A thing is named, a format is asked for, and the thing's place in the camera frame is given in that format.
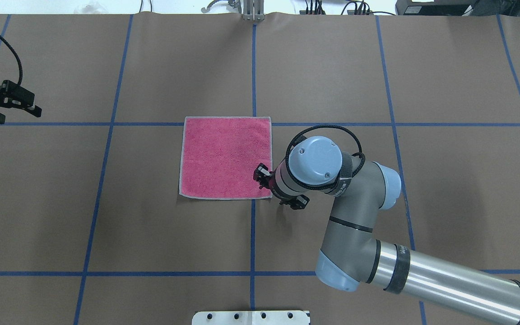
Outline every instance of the white bracket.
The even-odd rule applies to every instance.
[[[264,20],[264,0],[242,0],[242,17],[247,21]]]
[[[310,325],[310,312],[197,312],[192,318],[192,325]]]

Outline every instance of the pink cloth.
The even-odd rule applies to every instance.
[[[252,179],[259,163],[272,168],[270,117],[186,117],[180,195],[206,200],[272,197]]]

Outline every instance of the pink towel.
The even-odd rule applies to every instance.
[[[272,167],[270,117],[186,117],[180,195],[205,200],[272,197],[252,179],[259,163]]]

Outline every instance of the white floor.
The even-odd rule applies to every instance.
[[[143,0],[144,11],[150,11],[150,1]],[[151,0],[153,11],[158,13],[201,14],[210,0]],[[395,12],[396,0],[371,0],[373,11]],[[306,8],[304,0],[265,0],[265,12],[298,14]],[[142,0],[0,0],[0,14],[71,14],[91,13],[128,14],[140,10]],[[345,0],[324,0],[326,14],[340,14]],[[235,12],[226,1],[215,4],[210,13]]]

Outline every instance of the white mounting plate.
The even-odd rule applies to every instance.
[[[197,312],[192,325],[310,325],[309,311]]]

